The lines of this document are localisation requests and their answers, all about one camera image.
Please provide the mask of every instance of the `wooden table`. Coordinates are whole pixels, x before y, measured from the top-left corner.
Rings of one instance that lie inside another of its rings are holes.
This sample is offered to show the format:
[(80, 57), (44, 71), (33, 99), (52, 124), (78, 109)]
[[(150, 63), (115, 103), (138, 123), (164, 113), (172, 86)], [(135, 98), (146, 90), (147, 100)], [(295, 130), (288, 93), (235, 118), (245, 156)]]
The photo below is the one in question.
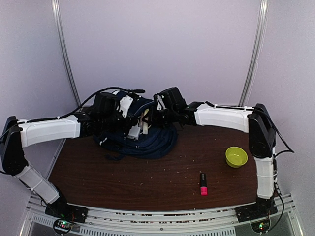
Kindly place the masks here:
[[(225, 162), (230, 146), (243, 148), (249, 160), (239, 169)], [(91, 137), (67, 140), (50, 181), (68, 201), (124, 210), (186, 210), (255, 201), (256, 167), (248, 135), (211, 126), (185, 126), (169, 155), (160, 160), (105, 158), (109, 153)], [(201, 196), (199, 175), (207, 175), (208, 195)]]

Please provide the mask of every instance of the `backpack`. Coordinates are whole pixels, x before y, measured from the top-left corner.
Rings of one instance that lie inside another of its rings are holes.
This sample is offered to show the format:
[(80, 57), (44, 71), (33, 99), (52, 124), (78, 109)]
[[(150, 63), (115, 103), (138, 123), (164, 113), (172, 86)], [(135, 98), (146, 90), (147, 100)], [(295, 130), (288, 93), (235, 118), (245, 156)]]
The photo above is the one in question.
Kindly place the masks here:
[[(122, 98), (126, 92), (120, 91), (117, 96)], [(155, 102), (150, 99), (140, 97), (130, 106), (128, 113), (139, 117), (147, 108), (153, 107)], [(101, 147), (118, 152), (117, 157), (106, 155), (110, 160), (121, 160), (125, 156), (132, 156), (142, 159), (160, 159), (166, 156), (177, 142), (177, 129), (173, 124), (166, 127), (151, 125), (148, 134), (140, 134), (138, 140), (125, 137), (123, 131), (103, 131), (93, 139), (101, 145)]]

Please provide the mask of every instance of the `marker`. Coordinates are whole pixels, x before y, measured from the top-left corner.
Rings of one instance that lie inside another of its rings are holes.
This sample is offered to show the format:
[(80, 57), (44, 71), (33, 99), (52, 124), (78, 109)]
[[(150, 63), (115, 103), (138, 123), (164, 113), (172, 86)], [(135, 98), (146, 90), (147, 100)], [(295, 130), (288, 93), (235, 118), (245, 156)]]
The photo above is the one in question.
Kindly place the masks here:
[(202, 196), (208, 195), (207, 179), (205, 173), (200, 173), (200, 194)]

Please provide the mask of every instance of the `bowl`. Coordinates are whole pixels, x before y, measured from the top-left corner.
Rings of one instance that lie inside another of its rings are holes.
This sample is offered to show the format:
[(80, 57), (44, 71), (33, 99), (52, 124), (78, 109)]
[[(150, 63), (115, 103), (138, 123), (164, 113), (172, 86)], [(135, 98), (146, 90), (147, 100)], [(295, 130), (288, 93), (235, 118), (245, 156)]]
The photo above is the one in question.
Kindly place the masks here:
[(227, 164), (233, 168), (244, 166), (247, 161), (247, 153), (240, 147), (229, 147), (225, 152)]

